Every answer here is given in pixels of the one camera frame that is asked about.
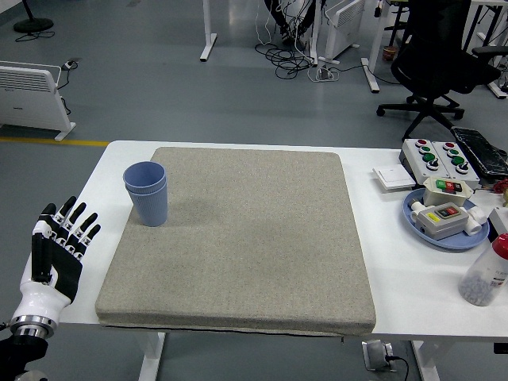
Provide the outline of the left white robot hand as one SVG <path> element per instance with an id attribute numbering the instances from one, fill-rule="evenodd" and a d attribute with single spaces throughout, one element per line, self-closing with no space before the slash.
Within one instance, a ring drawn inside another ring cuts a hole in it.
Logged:
<path id="1" fill-rule="evenodd" d="M 92 213 L 81 225 L 76 221 L 87 204 L 76 205 L 71 196 L 60 208 L 48 204 L 40 213 L 31 236 L 31 253 L 21 277 L 21 303 L 12 322 L 44 321 L 57 325 L 61 312 L 78 293 L 82 259 L 101 229 Z"/>

